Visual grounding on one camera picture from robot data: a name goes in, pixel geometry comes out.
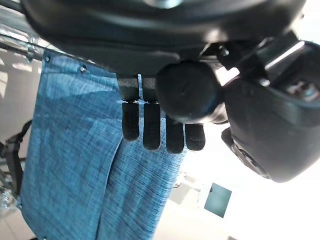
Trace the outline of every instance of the black strap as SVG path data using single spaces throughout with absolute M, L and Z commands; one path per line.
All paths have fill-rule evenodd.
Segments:
M 32 120 L 24 124 L 22 131 L 6 140 L 5 145 L 0 143 L 0 157 L 5 158 L 12 178 L 11 190 L 16 195 L 20 193 L 24 173 L 21 167 L 21 159 L 19 158 L 20 143 L 22 143 L 31 124 Z

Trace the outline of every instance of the robotic hand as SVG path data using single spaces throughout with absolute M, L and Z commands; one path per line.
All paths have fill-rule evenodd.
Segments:
M 203 123 L 261 176 L 286 182 L 320 157 L 320 47 L 291 31 L 305 0 L 21 0 L 31 26 L 63 51 L 116 72 L 124 137 L 200 150 Z M 222 87 L 214 70 L 238 68 Z

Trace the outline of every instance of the screw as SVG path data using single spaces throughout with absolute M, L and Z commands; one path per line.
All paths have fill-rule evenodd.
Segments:
M 85 65 L 80 67 L 80 72 L 84 74 L 87 71 L 87 67 Z
M 271 84 L 271 82 L 268 79 L 265 79 L 265 78 L 261 78 L 259 80 L 259 83 L 263 87 L 268 87 Z
M 224 56 L 224 57 L 226 57 L 226 56 L 228 56 L 229 55 L 229 51 L 228 51 L 228 49 L 226 49 L 226 47 L 225 46 L 219 46 L 219 50 L 220 50 L 220 52 L 221 52 L 221 54 L 222 54 L 222 56 Z

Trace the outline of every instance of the blue fabric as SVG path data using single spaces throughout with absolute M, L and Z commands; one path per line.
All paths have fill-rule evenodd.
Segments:
M 165 120 L 159 150 L 126 142 L 116 75 L 47 57 L 19 198 L 25 221 L 39 239 L 151 239 L 184 157 L 166 152 Z

